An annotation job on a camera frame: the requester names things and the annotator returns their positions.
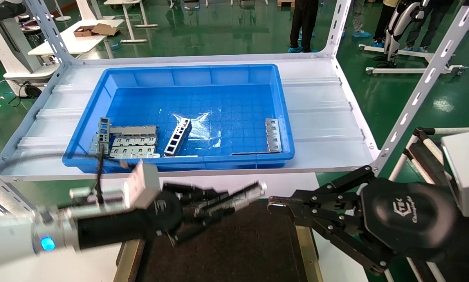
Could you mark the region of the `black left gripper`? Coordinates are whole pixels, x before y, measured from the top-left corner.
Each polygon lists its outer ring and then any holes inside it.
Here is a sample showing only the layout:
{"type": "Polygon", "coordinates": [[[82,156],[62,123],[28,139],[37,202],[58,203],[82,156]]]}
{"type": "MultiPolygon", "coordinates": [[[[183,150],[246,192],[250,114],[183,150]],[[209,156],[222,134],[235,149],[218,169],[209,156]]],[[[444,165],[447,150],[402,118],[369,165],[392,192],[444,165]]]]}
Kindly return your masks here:
{"type": "Polygon", "coordinates": [[[164,183],[163,191],[146,209],[79,219],[79,248],[97,248],[136,239],[153,239],[158,232],[167,233],[171,244],[176,247],[195,239],[209,227],[236,212],[236,209],[231,207],[183,216],[182,205],[213,200],[229,193],[183,183],[164,183]]]}

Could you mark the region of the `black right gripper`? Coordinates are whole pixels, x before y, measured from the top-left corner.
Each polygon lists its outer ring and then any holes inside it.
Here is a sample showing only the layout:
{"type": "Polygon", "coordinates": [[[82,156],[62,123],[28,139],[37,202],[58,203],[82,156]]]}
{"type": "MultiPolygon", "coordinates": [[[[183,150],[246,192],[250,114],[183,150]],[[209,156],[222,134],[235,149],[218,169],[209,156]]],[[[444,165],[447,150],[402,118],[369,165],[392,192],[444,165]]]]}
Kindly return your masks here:
{"type": "Polygon", "coordinates": [[[296,190],[290,197],[271,196],[267,210],[289,216],[295,226],[313,229],[365,270],[381,275],[395,254],[383,246],[370,248],[348,234],[340,223],[325,218],[336,218],[333,211],[350,210],[361,201],[367,231],[397,254],[424,261],[452,256],[460,212],[450,189],[376,179],[368,165],[313,191],[296,190]],[[355,189],[362,184],[367,185],[358,195],[355,189]]]}

